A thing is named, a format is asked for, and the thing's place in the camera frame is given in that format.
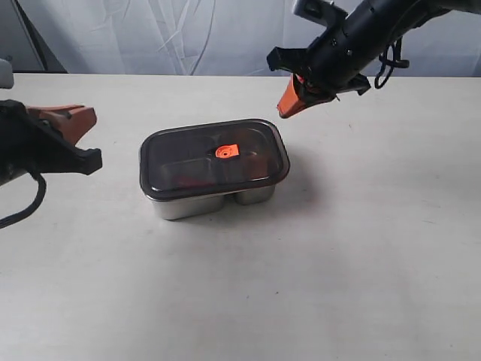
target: food container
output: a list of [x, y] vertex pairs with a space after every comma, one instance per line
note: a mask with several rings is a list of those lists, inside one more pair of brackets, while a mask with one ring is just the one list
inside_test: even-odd
[[274, 124], [235, 120], [152, 134], [140, 151], [141, 188], [159, 215], [176, 220], [237, 203], [267, 201], [289, 173]]

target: clear plastic lid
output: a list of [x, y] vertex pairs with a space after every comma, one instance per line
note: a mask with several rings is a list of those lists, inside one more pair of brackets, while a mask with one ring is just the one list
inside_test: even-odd
[[288, 172], [279, 132], [265, 120], [169, 129], [141, 148], [142, 190], [159, 201], [266, 187]]

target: white backdrop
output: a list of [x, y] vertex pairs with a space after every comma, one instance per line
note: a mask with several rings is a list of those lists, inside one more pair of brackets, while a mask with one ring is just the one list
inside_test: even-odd
[[[338, 0], [351, 11], [360, 0]], [[293, 0], [20, 0], [71, 73], [269, 75], [274, 46], [305, 47], [323, 31]], [[397, 75], [479, 76], [481, 17], [449, 14], [412, 31]], [[377, 64], [366, 74], [373, 74]]]

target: white table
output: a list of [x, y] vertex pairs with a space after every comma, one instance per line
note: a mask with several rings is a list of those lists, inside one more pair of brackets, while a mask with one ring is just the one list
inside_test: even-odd
[[[48, 175], [0, 231], [0, 359], [476, 360], [481, 80], [393, 79], [289, 120], [285, 78], [17, 75], [29, 105], [94, 106], [90, 177]], [[292, 161], [274, 198], [168, 222], [138, 148], [170, 127], [274, 121]], [[28, 177], [0, 189], [27, 205]]]

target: lunch box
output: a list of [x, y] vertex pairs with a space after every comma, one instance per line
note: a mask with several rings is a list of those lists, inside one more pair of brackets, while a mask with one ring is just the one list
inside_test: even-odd
[[160, 217], [218, 211], [225, 196], [241, 205], [267, 201], [289, 173], [274, 124], [235, 120], [152, 134], [140, 150], [140, 182]]

